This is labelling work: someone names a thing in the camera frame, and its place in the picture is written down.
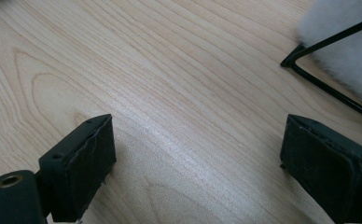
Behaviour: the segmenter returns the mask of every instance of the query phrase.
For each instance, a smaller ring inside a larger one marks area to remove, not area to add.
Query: black wire stand
[[[282,67],[291,68],[294,72],[296,72],[301,77],[307,79],[311,83],[313,83],[316,87],[320,88],[321,90],[325,91],[326,93],[330,94],[331,96],[335,97],[339,101],[343,102],[344,104],[350,106],[352,109],[356,110],[358,113],[362,114],[362,105],[357,103],[356,101],[350,99],[346,95],[342,94],[341,92],[333,89],[325,82],[321,81],[320,79],[314,77],[310,73],[303,70],[301,67],[299,67],[296,63],[296,60],[306,56],[307,54],[310,54],[312,52],[315,52],[321,48],[324,48],[330,44],[333,44],[339,40],[344,39],[345,37],[349,35],[353,35],[357,32],[362,31],[362,22],[360,22],[357,25],[354,25],[336,35],[333,35],[323,41],[318,42],[317,44],[314,44],[308,48],[305,48],[303,44],[300,44],[297,46],[282,62]]]

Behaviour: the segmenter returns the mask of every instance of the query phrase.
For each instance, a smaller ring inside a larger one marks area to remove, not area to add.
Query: white fluffy object
[[[299,24],[307,47],[362,21],[362,0],[316,0]],[[316,51],[323,69],[362,99],[362,31]]]

